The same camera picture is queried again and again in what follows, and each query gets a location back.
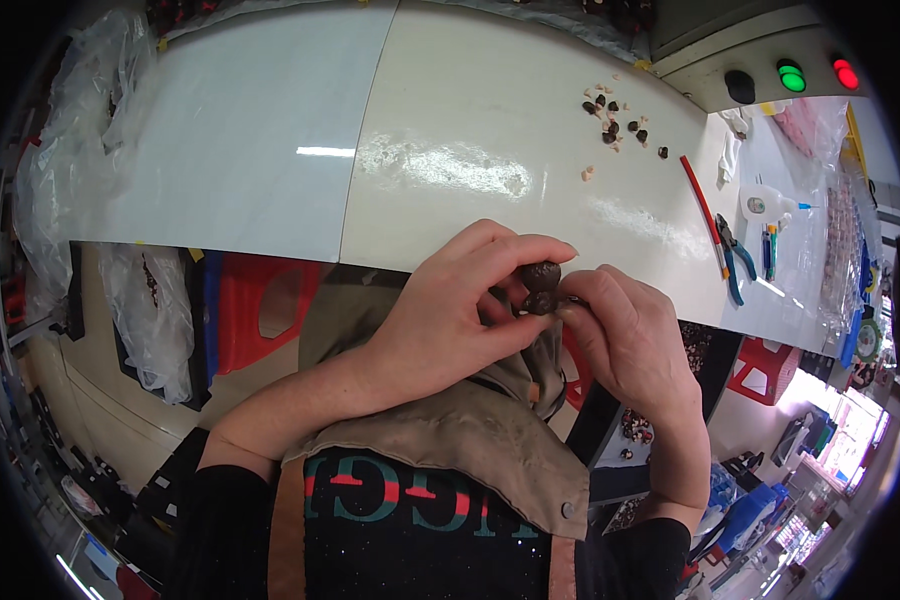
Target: right hand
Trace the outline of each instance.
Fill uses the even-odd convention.
[[[611,265],[571,272],[558,289],[590,306],[570,304],[557,315],[603,388],[654,427],[702,415],[700,385],[666,294]]]

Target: fingernail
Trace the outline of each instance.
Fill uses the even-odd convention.
[[[555,314],[556,318],[560,319],[571,328],[577,322],[577,315],[573,314],[573,311],[569,308],[557,308]]]

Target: glue bottle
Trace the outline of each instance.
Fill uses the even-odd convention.
[[[760,183],[740,186],[740,210],[747,221],[776,224],[786,213],[810,209],[811,205],[785,198],[778,190]]]

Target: hand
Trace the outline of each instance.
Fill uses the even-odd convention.
[[[666,294],[610,265],[577,270],[559,292],[586,301],[559,309],[594,377],[654,426],[701,416],[700,385],[687,363],[677,312]]]
[[[474,222],[410,276],[384,323],[360,350],[371,385],[391,387],[394,405],[445,390],[527,348],[556,322],[514,317],[488,290],[499,286],[519,306],[523,265],[576,257],[573,246],[546,235],[517,235],[498,222]],[[480,322],[478,310],[492,321]]]

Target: pliers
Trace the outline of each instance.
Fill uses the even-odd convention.
[[[720,234],[720,245],[723,246],[723,278],[725,280],[729,279],[727,283],[730,286],[730,295],[733,297],[733,302],[737,306],[744,306],[744,298],[740,295],[740,288],[737,286],[737,272],[733,267],[733,253],[736,253],[744,261],[744,266],[751,282],[756,282],[754,259],[751,258],[750,253],[747,252],[744,246],[741,246],[733,239],[731,227],[720,213],[717,213],[716,224],[717,233]]]

